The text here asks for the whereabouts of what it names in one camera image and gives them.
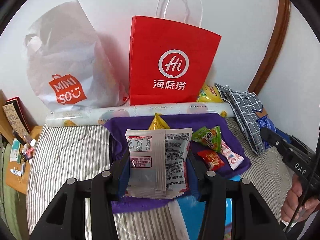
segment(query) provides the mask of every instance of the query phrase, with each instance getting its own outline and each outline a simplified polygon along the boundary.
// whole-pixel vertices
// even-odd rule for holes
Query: miniso bag
[[[25,46],[28,80],[51,111],[119,106],[127,101],[78,0],[58,5],[36,20]]]

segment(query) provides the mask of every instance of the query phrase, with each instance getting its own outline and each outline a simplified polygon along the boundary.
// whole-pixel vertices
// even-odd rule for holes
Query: snack packet
[[[220,93],[216,86],[208,86],[203,85],[201,88],[198,98],[196,100],[197,102],[209,102],[209,103],[223,103],[223,100],[221,99]]]
[[[197,153],[203,158],[204,162],[209,166],[209,171],[216,171],[224,166],[223,160],[213,150],[204,150]]]
[[[172,199],[187,190],[187,158],[192,129],[127,130],[129,196]]]
[[[185,161],[192,128],[171,129],[165,133],[166,198],[172,199],[182,195],[189,188]]]
[[[231,169],[235,170],[244,160],[242,156],[234,153],[228,145],[221,140],[221,154],[228,159]]]
[[[200,128],[192,134],[191,140],[208,146],[216,152],[220,152],[221,131],[219,126],[208,129],[206,126]]]
[[[155,113],[155,117],[152,120],[148,130],[156,129],[170,129],[169,125],[160,117],[162,114]]]
[[[127,130],[130,152],[130,196],[165,199],[165,130]]]

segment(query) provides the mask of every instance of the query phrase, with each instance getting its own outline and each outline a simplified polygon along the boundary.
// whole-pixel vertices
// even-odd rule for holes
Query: gray striped mattress
[[[264,197],[274,215],[290,189],[291,176],[275,148],[263,155],[254,154],[233,118],[228,126],[244,147],[252,167],[242,174],[249,178]],[[27,193],[27,218],[31,233],[42,213],[70,177],[78,181],[91,179],[109,169],[109,134],[103,126],[48,127],[40,135],[31,165]],[[86,239],[92,239],[90,200],[85,206]],[[176,201],[144,212],[114,215],[119,239],[188,239],[179,205]]]

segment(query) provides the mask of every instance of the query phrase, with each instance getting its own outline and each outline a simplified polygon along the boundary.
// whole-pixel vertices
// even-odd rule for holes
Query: purple cloth
[[[171,129],[189,128],[193,132],[197,131],[203,126],[213,128],[220,126],[221,136],[230,149],[241,155],[243,162],[233,171],[228,163],[228,160],[223,155],[219,154],[220,158],[224,161],[225,165],[221,167],[217,173],[226,179],[232,178],[236,175],[242,174],[250,168],[251,162],[248,157],[244,155],[238,139],[229,130],[227,121],[218,114],[177,114],[177,115],[162,115],[163,120],[170,126]],[[153,116],[139,116],[139,117],[116,117],[109,120],[104,126],[109,130],[113,136],[113,160],[121,159],[126,148],[128,147],[125,138],[127,129],[146,130],[149,128],[153,120]],[[191,141],[190,148],[194,153],[207,149],[207,147]],[[170,200],[154,200],[154,199],[139,199],[133,197],[123,197],[118,203],[112,203],[114,208],[113,213],[143,211],[150,208],[158,208],[167,204]]]

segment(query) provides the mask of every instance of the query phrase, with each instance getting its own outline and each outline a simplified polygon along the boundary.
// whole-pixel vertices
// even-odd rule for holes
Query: white snack wrapper
[[[127,130],[130,152],[130,196],[165,199],[165,129]]]
[[[222,140],[221,140],[221,154],[227,158],[229,165],[233,170],[235,170],[244,160],[242,156],[231,151],[229,146]]]
[[[192,128],[170,129],[165,132],[166,196],[167,198],[175,198],[182,195],[188,188],[185,161]]]
[[[192,129],[127,130],[129,196],[172,199],[188,188],[185,160]]]

